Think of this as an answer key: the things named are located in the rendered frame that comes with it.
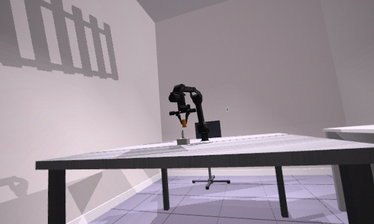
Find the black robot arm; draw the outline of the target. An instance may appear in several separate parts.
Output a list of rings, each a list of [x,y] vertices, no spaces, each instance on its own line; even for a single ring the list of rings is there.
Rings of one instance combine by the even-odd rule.
[[[185,93],[183,92],[189,92],[190,97],[193,101],[193,103],[196,106],[197,110],[197,116],[199,123],[197,125],[197,129],[199,134],[201,134],[202,140],[201,141],[209,141],[208,140],[208,133],[210,133],[210,130],[207,126],[207,123],[204,121],[203,117],[203,111],[202,111],[202,94],[199,92],[195,87],[189,87],[185,86],[184,84],[176,85],[174,86],[173,91],[169,95],[169,101],[170,102],[183,102],[185,101]],[[196,94],[192,94],[192,92],[195,92]],[[180,112],[188,111],[190,110],[190,105],[181,105],[179,104],[178,107]],[[203,133],[206,132],[206,133]]]

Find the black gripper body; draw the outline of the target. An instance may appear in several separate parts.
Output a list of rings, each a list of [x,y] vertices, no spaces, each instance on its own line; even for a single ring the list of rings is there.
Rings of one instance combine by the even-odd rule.
[[[178,107],[179,107],[179,104],[181,104],[181,105],[185,105],[185,101],[183,101],[183,102],[178,102],[178,103],[177,103],[177,106],[178,106]],[[184,112],[180,112],[179,109],[178,109],[178,111],[176,111],[176,112],[175,112],[175,111],[170,111],[170,112],[169,112],[169,116],[170,116],[170,115],[180,115],[180,113],[186,113],[186,114],[189,114],[190,112],[191,112],[191,113],[196,112],[196,109],[195,109],[195,108],[192,108],[192,109],[188,110],[187,112],[186,112],[186,111],[184,111]]]

